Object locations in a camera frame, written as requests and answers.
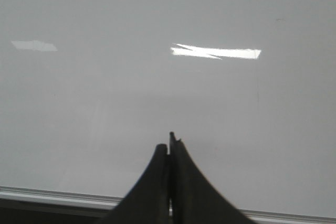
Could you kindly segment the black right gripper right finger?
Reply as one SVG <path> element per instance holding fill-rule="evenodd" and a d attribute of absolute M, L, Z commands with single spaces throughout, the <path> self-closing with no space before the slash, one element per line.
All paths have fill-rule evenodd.
<path fill-rule="evenodd" d="M 210 184 L 173 132 L 170 156 L 174 223 L 254 223 Z"/>

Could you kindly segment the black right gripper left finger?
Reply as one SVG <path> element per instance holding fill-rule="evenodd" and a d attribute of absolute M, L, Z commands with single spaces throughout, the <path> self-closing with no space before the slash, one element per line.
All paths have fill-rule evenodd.
<path fill-rule="evenodd" d="M 98 223 L 168 223 L 169 171 L 167 146 L 159 144 L 137 183 Z"/>

